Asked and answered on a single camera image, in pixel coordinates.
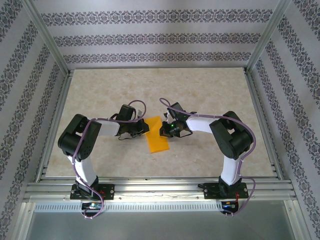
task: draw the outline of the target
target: orange cloth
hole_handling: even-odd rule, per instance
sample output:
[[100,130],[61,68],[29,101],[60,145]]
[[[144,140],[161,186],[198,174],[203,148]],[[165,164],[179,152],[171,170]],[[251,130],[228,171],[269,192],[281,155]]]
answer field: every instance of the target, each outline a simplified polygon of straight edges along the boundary
[[150,131],[147,132],[145,135],[148,140],[150,152],[153,154],[169,150],[167,138],[160,136],[159,131],[162,127],[160,116],[147,118],[144,120],[144,122],[149,125]]

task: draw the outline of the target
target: damask stripe pattern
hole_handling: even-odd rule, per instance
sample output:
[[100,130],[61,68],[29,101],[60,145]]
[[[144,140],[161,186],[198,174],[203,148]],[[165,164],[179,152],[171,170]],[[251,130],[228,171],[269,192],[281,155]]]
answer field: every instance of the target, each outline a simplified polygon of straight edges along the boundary
[[277,27],[320,110],[320,76],[314,63],[308,57],[307,51],[286,16],[281,19]]
[[303,140],[306,142],[305,145],[308,147],[308,152],[311,155],[313,164],[318,170],[317,173],[320,175],[320,143],[318,142],[318,138],[315,137],[316,133],[312,125],[309,123],[309,118],[306,116],[304,106],[301,104],[299,96],[296,93],[295,86],[292,84],[285,65],[271,40],[265,46],[265,50],[273,64],[273,68],[279,78],[284,94],[286,95],[286,99],[289,101],[295,121],[302,133]]
[[1,213],[0,239],[6,239],[6,232],[7,232],[6,230],[8,229],[12,221],[14,210],[18,203],[18,197],[21,192],[21,187],[23,186],[23,181],[25,180],[25,177],[26,177],[25,175],[27,173],[26,169],[28,169],[29,167],[29,162],[31,160],[33,150],[36,145],[36,141],[40,133],[40,129],[46,114],[47,107],[49,105],[51,94],[53,92],[55,83],[57,81],[59,72],[60,72],[59,66],[57,63],[55,63],[50,73],[50,77],[48,79],[45,90],[43,92],[41,102],[38,106],[38,110],[36,112],[29,136],[27,137],[26,146],[23,149],[23,154],[21,155],[18,168],[14,175],[14,181],[12,182],[12,186],[9,190],[7,201],[4,204],[4,211],[2,211]]
[[311,30],[320,41],[320,6],[314,0],[294,0],[295,6],[299,9]]
[[20,128],[25,120],[29,105],[34,96],[49,55],[50,51],[44,44],[23,90],[21,99],[16,107],[16,111],[13,114],[12,122],[9,124],[8,130],[6,131],[7,134],[4,136],[3,142],[1,143],[0,180],[2,180],[2,175],[5,173],[7,162],[11,157],[11,152],[16,144]]
[[67,64],[125,62],[248,61],[250,52],[150,52],[64,55]]
[[30,21],[26,30],[24,31],[12,58],[10,58],[9,63],[4,69],[0,80],[0,111],[2,106],[5,104],[6,98],[11,91],[13,83],[16,81],[16,77],[20,72],[22,64],[25,62],[27,54],[31,46],[34,43],[36,36],[38,35],[38,30],[36,26]]
[[56,36],[58,47],[137,44],[256,44],[260,33],[155,33]]
[[266,23],[271,9],[136,10],[41,14],[47,26],[141,23]]
[[19,0],[7,0],[0,10],[0,43],[6,36],[6,33],[11,28],[11,24],[16,19],[18,13],[22,9],[22,4]]
[[[296,177],[296,182],[298,183],[299,190],[301,191],[303,202],[306,206],[307,211],[309,212],[309,218],[313,222],[312,226],[315,228],[315,234],[318,238],[320,238],[320,212],[319,207],[317,206],[317,200],[313,196],[313,191],[311,190],[310,183],[308,182],[306,171],[301,166],[301,161],[299,155],[297,154],[296,146],[291,137],[291,133],[288,130],[286,120],[283,116],[283,112],[280,108],[279,102],[277,100],[276,94],[273,90],[269,76],[267,74],[266,68],[262,60],[259,59],[255,66],[260,76],[263,88],[265,90],[265,94],[268,98],[269,105],[273,112],[273,116],[277,124],[279,133],[281,135],[285,151],[287,152],[287,156],[289,158],[293,170],[292,172]],[[253,81],[253,84],[255,90],[258,93],[255,81]]]

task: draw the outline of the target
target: black mounting bracket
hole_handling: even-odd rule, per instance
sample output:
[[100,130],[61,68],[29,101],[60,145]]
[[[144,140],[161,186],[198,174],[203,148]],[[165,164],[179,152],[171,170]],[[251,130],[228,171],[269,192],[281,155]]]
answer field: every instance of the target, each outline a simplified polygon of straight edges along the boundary
[[198,188],[203,189],[204,199],[235,199],[237,193],[239,199],[247,199],[249,197],[247,184],[244,182],[230,190],[227,195],[221,195],[218,182],[198,184]]
[[[98,192],[103,196],[104,200],[113,200],[115,196],[115,185],[99,183]],[[93,197],[89,194],[85,194],[84,191],[79,190],[76,184],[72,185],[70,199],[71,200],[88,200],[88,201],[100,200],[100,198],[96,194],[94,194]]]

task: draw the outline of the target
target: patterned wallpaper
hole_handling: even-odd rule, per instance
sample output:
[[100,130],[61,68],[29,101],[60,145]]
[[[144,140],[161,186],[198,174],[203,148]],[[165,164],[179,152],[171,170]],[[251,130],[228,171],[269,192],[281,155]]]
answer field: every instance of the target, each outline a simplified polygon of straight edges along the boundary
[[252,73],[269,133],[312,239],[320,239],[320,5],[290,3]]
[[0,240],[34,181],[64,76],[18,0],[0,0]]
[[70,69],[244,67],[278,1],[35,4]]

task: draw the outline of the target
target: beige marble tabletop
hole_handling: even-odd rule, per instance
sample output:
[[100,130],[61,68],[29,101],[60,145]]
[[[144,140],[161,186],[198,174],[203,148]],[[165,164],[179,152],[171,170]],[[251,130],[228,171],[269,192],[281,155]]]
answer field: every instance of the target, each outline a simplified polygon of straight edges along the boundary
[[[47,177],[74,176],[57,142],[75,114],[109,118],[135,99],[147,105],[145,118],[167,111],[159,98],[179,102],[186,111],[222,115],[234,111],[257,139],[242,165],[243,176],[273,176],[242,68],[148,68],[75,70],[49,160]],[[140,103],[133,106],[143,110]],[[194,132],[168,140],[170,149],[150,153],[145,136],[133,140],[99,137],[91,160],[100,177],[218,177],[224,156],[212,134]]]

